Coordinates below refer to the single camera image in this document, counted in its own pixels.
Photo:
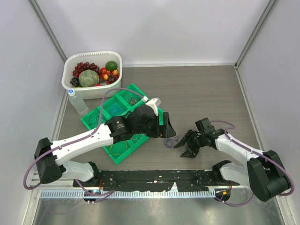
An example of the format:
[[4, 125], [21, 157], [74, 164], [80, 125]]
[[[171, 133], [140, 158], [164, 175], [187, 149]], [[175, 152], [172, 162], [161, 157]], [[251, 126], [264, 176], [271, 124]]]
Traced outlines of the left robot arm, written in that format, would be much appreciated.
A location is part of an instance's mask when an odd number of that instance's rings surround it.
[[34, 154], [37, 172], [42, 184], [52, 183], [62, 177], [85, 182], [95, 187], [99, 170], [91, 162], [82, 164], [72, 159], [90, 150], [130, 140], [134, 135], [144, 134], [149, 138], [176, 136], [169, 114], [163, 113], [159, 123], [157, 109], [142, 105], [122, 116], [114, 116], [98, 128], [68, 139], [51, 142], [48, 138], [38, 141]]

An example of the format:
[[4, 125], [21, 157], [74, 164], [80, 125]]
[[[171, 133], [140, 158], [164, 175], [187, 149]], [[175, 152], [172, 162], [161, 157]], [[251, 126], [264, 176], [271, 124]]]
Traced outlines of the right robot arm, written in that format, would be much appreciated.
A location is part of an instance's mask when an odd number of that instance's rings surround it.
[[251, 189], [262, 202], [280, 196], [289, 196], [295, 190], [291, 176], [285, 170], [279, 155], [273, 151], [262, 151], [237, 140], [227, 129], [216, 130], [208, 118], [195, 122], [197, 131], [188, 130], [175, 148], [187, 146], [182, 157], [194, 158], [201, 147], [211, 147], [230, 155], [241, 165], [223, 161], [215, 165], [212, 181], [223, 185], [234, 181]]

